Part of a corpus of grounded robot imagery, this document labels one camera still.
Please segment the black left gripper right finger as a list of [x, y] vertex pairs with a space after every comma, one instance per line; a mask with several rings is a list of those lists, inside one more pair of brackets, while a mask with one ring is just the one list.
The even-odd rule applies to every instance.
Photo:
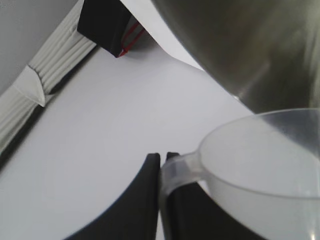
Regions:
[[177, 152], [161, 169], [162, 212], [171, 240], [248, 240], [250, 231], [225, 212], [200, 186], [200, 172]]

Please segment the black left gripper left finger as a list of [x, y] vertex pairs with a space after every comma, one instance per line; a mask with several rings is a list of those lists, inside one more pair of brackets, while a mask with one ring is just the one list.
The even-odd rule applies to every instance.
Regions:
[[149, 153], [120, 197], [68, 240], [154, 240], [158, 224], [160, 154]]

